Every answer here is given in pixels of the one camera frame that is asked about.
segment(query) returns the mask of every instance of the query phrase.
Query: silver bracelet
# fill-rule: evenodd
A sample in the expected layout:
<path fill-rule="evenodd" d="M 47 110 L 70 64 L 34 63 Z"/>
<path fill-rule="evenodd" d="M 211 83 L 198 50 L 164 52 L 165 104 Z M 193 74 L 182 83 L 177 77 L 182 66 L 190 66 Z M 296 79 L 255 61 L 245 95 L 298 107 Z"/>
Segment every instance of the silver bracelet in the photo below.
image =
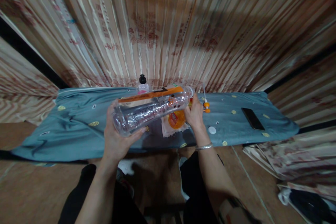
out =
<path fill-rule="evenodd" d="M 212 143 L 210 143 L 208 145 L 204 145 L 204 146 L 196 146 L 196 150 L 198 151 L 198 150 L 202 150 L 202 149 L 209 149 L 211 147 L 213 147 Z"/>

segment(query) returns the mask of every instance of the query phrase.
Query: blue bedsheet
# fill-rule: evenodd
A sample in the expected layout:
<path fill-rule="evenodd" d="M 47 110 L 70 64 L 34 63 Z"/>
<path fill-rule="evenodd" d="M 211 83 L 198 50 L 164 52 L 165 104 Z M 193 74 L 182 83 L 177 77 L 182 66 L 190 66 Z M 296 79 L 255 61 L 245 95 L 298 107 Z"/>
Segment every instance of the blue bedsheet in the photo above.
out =
<path fill-rule="evenodd" d="M 131 87 L 89 87 L 62 89 L 56 106 L 36 130 L 12 153 L 36 161 L 73 161 L 100 158 L 104 151 L 106 111 L 117 98 L 136 95 Z M 203 94 L 198 94 L 200 101 Z M 209 93 L 206 95 L 211 113 L 203 114 L 214 146 L 284 140 L 299 131 L 296 123 L 283 116 L 264 92 Z M 241 108 L 254 111 L 264 131 L 252 129 Z M 149 126 L 149 132 L 134 143 L 131 152 L 143 152 L 195 145 L 192 130 L 164 138 L 161 120 Z"/>

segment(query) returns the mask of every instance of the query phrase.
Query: leg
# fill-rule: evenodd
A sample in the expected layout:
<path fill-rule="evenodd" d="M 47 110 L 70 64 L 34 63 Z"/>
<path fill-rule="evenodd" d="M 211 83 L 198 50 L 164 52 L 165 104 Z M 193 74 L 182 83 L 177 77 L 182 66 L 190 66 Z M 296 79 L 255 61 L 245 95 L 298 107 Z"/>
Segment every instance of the leg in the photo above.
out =
<path fill-rule="evenodd" d="M 198 152 L 180 167 L 183 191 L 190 197 L 183 212 L 184 223 L 218 223 L 203 182 Z"/>
<path fill-rule="evenodd" d="M 89 191 L 96 166 L 89 164 L 82 169 L 77 186 L 69 194 L 62 209 L 59 224 L 74 224 Z M 114 188 L 114 205 L 112 222 L 115 223 L 147 223 L 128 191 L 117 181 Z"/>
<path fill-rule="evenodd" d="M 89 191 L 93 177 L 96 174 L 96 166 L 89 164 L 82 169 L 77 186 L 69 194 L 61 212 L 59 224 L 73 224 L 83 206 L 86 195 Z"/>

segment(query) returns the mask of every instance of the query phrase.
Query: black phone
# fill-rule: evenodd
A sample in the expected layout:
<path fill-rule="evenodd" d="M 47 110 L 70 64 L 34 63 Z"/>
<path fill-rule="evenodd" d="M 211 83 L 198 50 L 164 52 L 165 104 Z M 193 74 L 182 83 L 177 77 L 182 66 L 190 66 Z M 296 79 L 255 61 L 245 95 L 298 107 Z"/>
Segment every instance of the black phone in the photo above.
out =
<path fill-rule="evenodd" d="M 255 130 L 265 130 L 261 122 L 259 121 L 258 117 L 255 115 L 252 109 L 250 108 L 241 108 L 244 112 L 248 122 L 250 123 L 251 127 Z"/>

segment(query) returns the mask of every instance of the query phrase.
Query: floor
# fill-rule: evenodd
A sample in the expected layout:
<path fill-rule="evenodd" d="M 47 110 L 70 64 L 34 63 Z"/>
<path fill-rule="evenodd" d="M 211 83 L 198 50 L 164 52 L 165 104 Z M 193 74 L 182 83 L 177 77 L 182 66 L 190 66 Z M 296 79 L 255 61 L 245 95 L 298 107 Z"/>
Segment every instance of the floor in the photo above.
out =
<path fill-rule="evenodd" d="M 34 129 L 28 122 L 0 124 L 0 149 L 11 150 L 20 145 Z M 119 167 L 135 185 L 134 200 L 141 211 L 148 206 L 184 202 L 178 161 L 182 156 L 189 157 L 194 150 L 186 147 L 126 156 Z M 241 146 L 216 147 L 216 151 L 242 202 L 256 218 L 263 223 L 304 223 L 291 206 L 284 206 L 278 200 L 277 179 L 244 154 Z M 57 223 L 83 167 L 74 164 L 42 167 L 0 161 L 0 223 Z M 174 222 L 170 219 L 163 223 Z"/>

